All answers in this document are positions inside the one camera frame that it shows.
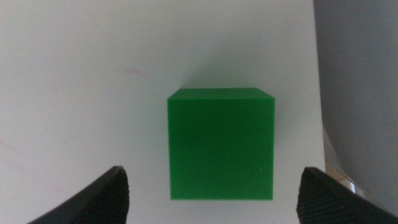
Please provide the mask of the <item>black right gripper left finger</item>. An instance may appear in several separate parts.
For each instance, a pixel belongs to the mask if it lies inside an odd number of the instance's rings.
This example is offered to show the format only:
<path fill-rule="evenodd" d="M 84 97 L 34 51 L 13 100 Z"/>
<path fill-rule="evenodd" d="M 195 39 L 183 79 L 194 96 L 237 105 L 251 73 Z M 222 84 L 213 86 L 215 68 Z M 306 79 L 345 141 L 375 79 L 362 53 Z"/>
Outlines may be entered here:
<path fill-rule="evenodd" d="M 30 223 L 118 223 L 129 211 L 129 184 L 122 166 L 114 166 L 59 206 Z"/>

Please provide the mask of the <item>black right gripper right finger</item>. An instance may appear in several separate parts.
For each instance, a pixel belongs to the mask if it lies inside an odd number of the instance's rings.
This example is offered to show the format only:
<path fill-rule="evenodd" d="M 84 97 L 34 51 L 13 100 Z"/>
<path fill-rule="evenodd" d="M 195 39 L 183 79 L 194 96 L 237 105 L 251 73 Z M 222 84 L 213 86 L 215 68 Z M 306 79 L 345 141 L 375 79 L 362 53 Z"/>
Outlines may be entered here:
<path fill-rule="evenodd" d="M 302 172 L 296 211 L 304 224 L 397 224 L 396 216 L 316 167 L 306 167 Z"/>

